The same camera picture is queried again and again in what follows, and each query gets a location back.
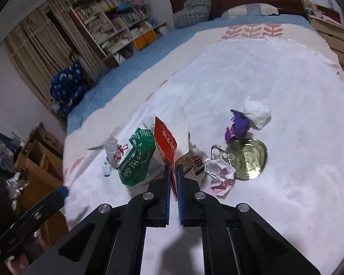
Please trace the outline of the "blue moon-print blanket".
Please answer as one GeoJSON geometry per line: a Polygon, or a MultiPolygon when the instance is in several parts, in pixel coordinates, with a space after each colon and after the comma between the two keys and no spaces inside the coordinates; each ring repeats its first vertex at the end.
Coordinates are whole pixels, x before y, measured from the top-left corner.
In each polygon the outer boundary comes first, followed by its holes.
{"type": "Polygon", "coordinates": [[[52,78],[50,87],[52,111],[59,116],[67,117],[89,89],[81,63],[76,60],[52,78]]]}

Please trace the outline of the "beige curtains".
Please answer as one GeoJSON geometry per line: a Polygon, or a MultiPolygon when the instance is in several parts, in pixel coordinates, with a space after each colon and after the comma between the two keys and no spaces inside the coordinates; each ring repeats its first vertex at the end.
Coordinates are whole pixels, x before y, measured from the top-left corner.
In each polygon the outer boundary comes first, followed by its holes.
{"type": "Polygon", "coordinates": [[[4,40],[16,71],[47,109],[50,108],[51,79],[56,72],[70,66],[72,51],[85,70],[86,80],[92,85],[105,70],[105,65],[70,17],[70,7],[62,0],[49,0],[48,6],[74,48],[40,8],[26,16],[4,40]]]}

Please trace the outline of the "white bookshelf with books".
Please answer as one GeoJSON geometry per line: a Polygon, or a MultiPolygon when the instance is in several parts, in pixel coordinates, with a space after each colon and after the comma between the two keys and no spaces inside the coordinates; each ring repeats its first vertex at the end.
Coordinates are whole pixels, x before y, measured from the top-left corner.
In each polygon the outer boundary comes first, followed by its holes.
{"type": "Polygon", "coordinates": [[[107,68],[121,65],[169,32],[167,23],[155,20],[145,0],[80,0],[70,15],[107,68]]]}

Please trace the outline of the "white and blue pillow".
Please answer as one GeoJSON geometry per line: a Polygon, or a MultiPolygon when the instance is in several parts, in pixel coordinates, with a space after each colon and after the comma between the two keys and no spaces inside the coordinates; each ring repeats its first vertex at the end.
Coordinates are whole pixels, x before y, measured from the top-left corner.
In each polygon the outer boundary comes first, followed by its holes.
{"type": "Polygon", "coordinates": [[[242,4],[225,11],[221,18],[236,19],[242,16],[271,16],[278,15],[278,8],[267,3],[242,4]]]}

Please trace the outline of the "gold can lid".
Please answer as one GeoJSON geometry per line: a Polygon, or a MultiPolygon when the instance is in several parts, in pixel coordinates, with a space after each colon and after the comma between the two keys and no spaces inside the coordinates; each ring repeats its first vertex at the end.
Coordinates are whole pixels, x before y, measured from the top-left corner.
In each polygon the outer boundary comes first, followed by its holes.
{"type": "Polygon", "coordinates": [[[234,140],[227,145],[229,164],[236,170],[236,178],[248,181],[257,178],[265,168],[268,151],[255,138],[234,140]]]}

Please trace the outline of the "beige drawer nightstand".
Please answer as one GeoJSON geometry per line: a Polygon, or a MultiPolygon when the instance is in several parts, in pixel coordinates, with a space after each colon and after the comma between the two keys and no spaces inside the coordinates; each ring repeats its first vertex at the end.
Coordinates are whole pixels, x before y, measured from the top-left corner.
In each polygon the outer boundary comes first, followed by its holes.
{"type": "Polygon", "coordinates": [[[314,6],[315,8],[305,8],[309,21],[338,56],[344,70],[344,26],[341,24],[341,16],[333,9],[317,4],[314,6]]]}

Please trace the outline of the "green and white package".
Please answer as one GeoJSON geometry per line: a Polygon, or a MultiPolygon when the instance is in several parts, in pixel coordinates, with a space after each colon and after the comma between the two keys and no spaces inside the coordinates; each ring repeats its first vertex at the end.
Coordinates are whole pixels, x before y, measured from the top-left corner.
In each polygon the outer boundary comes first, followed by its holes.
{"type": "Polygon", "coordinates": [[[130,151],[117,169],[120,180],[129,187],[146,184],[164,170],[153,132],[138,128],[128,142],[130,151]]]}

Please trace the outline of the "bed with blue sheet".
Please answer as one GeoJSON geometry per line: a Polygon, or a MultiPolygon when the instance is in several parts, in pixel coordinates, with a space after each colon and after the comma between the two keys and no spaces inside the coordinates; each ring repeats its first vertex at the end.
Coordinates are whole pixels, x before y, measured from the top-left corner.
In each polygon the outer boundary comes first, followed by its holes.
{"type": "Polygon", "coordinates": [[[344,71],[318,33],[282,17],[175,30],[107,73],[68,118],[68,227],[100,204],[119,206],[145,190],[124,185],[117,170],[105,177],[105,152],[88,148],[109,135],[128,142],[138,128],[153,130],[156,116],[172,130],[180,107],[189,122],[187,161],[201,168],[201,189],[216,196],[205,161],[213,145],[225,145],[230,110],[244,113],[247,96],[271,112],[261,130],[248,132],[268,158],[257,178],[236,178],[219,200],[251,206],[322,274],[342,269],[344,71]]]}

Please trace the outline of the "wooden desk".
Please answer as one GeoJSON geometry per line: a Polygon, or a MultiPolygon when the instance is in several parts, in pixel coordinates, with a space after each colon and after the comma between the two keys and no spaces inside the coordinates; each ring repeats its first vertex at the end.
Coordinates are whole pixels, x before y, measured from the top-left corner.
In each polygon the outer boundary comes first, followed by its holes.
{"type": "Polygon", "coordinates": [[[18,196],[15,212],[24,215],[63,185],[63,144],[40,123],[22,146],[14,170],[26,186],[18,196]]]}

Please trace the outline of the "red and white carton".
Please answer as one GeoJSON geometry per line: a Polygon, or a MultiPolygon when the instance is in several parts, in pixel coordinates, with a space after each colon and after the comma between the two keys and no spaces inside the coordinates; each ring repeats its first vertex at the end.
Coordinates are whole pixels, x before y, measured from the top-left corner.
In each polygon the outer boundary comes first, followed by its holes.
{"type": "Polygon", "coordinates": [[[172,116],[174,125],[170,130],[159,117],[155,117],[154,138],[163,162],[171,167],[171,188],[175,199],[177,189],[177,161],[189,152],[189,122],[183,107],[172,116]]]}

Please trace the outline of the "purple foil wrapper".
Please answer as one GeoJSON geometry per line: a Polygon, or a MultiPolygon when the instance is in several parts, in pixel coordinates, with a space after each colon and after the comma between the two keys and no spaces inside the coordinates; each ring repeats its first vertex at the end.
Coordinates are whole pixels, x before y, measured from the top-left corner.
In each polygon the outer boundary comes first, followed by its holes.
{"type": "Polygon", "coordinates": [[[233,113],[232,125],[226,128],[224,135],[227,143],[245,138],[250,129],[250,120],[242,112],[233,109],[230,111],[233,113]]]}

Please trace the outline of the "grey checked pillow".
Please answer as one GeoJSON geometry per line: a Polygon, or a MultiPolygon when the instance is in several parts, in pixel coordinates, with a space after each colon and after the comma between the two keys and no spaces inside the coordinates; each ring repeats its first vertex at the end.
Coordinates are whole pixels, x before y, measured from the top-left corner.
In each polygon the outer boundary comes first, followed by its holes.
{"type": "Polygon", "coordinates": [[[175,29],[208,21],[211,8],[212,0],[187,0],[182,10],[173,14],[175,29]]]}

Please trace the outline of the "white plastic bag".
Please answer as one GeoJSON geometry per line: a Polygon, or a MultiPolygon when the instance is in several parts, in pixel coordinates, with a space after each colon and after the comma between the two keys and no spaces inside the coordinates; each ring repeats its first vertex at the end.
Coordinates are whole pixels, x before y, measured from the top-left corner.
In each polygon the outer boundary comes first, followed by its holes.
{"type": "Polygon", "coordinates": [[[125,155],[130,151],[129,142],[120,142],[109,135],[101,144],[88,148],[90,151],[104,151],[105,159],[102,163],[102,171],[105,177],[111,175],[112,170],[117,170],[125,155]]]}

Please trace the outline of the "white tissue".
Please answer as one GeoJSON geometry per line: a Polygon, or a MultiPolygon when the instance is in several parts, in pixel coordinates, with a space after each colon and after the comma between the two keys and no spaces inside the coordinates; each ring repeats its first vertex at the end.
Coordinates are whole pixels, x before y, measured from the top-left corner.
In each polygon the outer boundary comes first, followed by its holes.
{"type": "Polygon", "coordinates": [[[262,102],[251,100],[250,96],[244,99],[243,109],[245,116],[258,130],[261,130],[270,120],[271,112],[268,106],[262,102]]]}

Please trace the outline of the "crumpled pink-white paper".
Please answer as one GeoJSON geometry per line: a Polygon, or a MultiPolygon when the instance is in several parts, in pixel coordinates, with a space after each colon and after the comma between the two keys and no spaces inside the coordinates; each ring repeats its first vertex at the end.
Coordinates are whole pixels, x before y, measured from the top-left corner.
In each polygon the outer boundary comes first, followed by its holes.
{"type": "Polygon", "coordinates": [[[211,191],[217,197],[224,197],[236,181],[236,169],[229,162],[232,159],[232,154],[220,146],[213,145],[210,157],[205,161],[204,170],[212,180],[211,191]]]}

